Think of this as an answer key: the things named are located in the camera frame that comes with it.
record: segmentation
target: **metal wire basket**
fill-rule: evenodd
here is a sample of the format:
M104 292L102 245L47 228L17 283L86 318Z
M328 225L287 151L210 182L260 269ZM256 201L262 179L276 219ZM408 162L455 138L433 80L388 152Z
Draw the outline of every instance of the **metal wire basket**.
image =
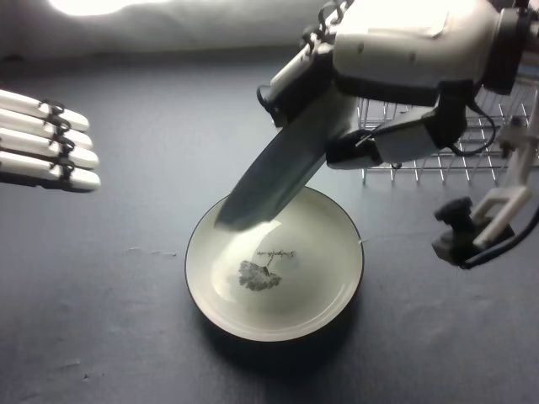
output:
M481 90L476 100L481 109L493 118L496 126L500 127L511 116L521 117L528 123L534 92L533 88L521 85L515 86L511 95L506 97ZM411 106L408 105L379 103L362 98L357 109L359 127L374 129L410 108ZM458 146L464 151L473 150L480 146L490 137L492 130L484 117L470 110L467 111L467 123L467 132L458 143ZM495 142L488 150L475 157L457 157L449 149L443 149L425 159L404 163L398 169L389 164L363 169L361 176L363 183L366 183L367 177L371 173L385 173L392 181L395 181L397 175L411 173L419 182L426 173L434 173L440 176L442 183L445 183L451 175L465 175L467 181L471 183L477 172L486 171L491 173L493 181L498 184L507 168L507 162L508 159L502 158L502 151ZM539 168L539 158L536 159L533 167Z

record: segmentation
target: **white plastic casing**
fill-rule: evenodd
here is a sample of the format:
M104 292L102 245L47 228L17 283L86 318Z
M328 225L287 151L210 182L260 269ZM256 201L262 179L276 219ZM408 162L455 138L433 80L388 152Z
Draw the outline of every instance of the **white plastic casing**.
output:
M385 85L477 82L498 22L487 0L357 0L339 26L334 67Z

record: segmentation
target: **wire rack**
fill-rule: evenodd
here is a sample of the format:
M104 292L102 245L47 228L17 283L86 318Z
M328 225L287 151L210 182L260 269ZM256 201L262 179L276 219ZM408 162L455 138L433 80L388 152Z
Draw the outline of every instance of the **wire rack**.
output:
M500 127L507 122L511 116L519 116L528 123L528 118L533 104L534 89L524 86L515 86L510 96L499 96L485 90L476 97L478 105L483 111L489 114L496 126ZM359 127L363 129L374 129L378 125L392 120L397 114L408 111L411 106L401 104L388 104L360 99L357 114ZM490 137L490 124L484 117L472 111L467 111L467 132L461 137L458 146L462 150L473 150L481 146ZM457 157L449 149L443 149L437 154L421 160L404 163L399 169L395 169L389 164L361 170L363 183L371 174L377 173L387 175L391 181L395 181L397 176L412 174L417 182L425 174L435 174L440 177L442 183L450 176L462 175L471 183L476 173L490 173L493 181L498 184L507 168L507 159L502 158L502 151L497 143L494 143L488 150L475 157ZM539 158L536 158L534 169L539 168Z

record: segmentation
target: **white robotic finger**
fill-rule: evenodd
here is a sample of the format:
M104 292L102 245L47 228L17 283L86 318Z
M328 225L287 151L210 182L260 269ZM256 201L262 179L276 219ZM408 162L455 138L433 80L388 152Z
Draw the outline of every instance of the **white robotic finger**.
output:
M0 151L0 180L74 192L94 191L101 185L98 175L91 171L76 167L70 169L61 164L7 151Z
M0 90L0 108L44 120L54 112L55 106L48 104L46 100L38 101L31 97ZM70 111L69 109L64 109L63 107L58 116L67 120L74 130L85 132L90 126L88 120L84 116Z
M50 159L58 158L62 153L62 145L57 141L3 127L0 127L0 148ZM76 167L94 169L99 165L99 159L93 151L78 146L69 152L68 158Z
M49 122L7 109L0 109L0 126L46 139L53 139L56 130L56 127ZM87 150L92 148L92 140L82 132L70 129L65 131L64 136L78 147Z

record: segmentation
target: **round ceramic plate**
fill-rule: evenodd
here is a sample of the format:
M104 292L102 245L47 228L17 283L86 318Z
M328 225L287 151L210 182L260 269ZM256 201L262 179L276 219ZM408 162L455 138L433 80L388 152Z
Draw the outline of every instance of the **round ceramic plate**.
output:
M195 304L219 328L262 342L303 337L331 322L363 274L354 223L304 188L274 220L244 232L214 227L224 201L189 241L185 277Z

